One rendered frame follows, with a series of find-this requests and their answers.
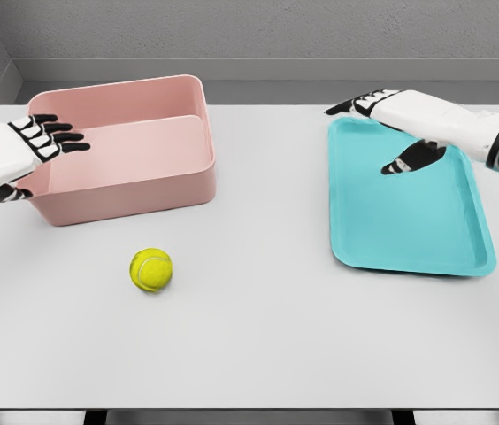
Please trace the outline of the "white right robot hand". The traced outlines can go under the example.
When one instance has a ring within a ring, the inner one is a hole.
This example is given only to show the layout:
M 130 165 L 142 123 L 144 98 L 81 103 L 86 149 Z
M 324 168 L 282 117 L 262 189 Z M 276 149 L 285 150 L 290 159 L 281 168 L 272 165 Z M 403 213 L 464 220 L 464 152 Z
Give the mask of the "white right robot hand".
M 471 116 L 458 104 L 412 89 L 376 89 L 325 110 L 329 116 L 339 113 L 355 113 L 417 139 L 381 168 L 384 175 L 418 171 L 442 159 L 462 134 L 458 126 Z

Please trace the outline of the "blue plastic tray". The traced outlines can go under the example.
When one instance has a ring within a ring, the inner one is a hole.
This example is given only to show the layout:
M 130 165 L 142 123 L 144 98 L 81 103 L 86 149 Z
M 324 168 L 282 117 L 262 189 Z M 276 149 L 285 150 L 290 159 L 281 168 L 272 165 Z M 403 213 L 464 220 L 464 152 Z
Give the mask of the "blue plastic tray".
M 467 156 L 449 146 L 415 172 L 381 168 L 415 137 L 369 119 L 328 127 L 330 242 L 350 267 L 418 274 L 485 276 L 495 249 Z

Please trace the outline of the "pink plastic basket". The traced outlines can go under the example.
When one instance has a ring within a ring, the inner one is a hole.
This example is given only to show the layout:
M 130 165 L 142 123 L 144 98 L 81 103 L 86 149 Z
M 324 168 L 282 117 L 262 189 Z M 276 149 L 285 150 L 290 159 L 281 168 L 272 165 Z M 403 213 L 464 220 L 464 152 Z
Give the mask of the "pink plastic basket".
M 27 110 L 57 115 L 90 145 L 18 182 L 51 225 L 200 205 L 216 194 L 207 103 L 193 75 L 46 91 Z

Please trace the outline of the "yellow tennis ball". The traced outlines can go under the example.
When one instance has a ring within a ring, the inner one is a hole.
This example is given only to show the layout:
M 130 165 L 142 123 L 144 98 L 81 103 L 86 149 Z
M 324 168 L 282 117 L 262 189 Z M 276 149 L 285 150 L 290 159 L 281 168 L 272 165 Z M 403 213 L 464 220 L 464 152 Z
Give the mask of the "yellow tennis ball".
M 131 260 L 129 275 L 133 284 L 139 289 L 158 292 L 172 279 L 171 257 L 157 248 L 138 251 Z

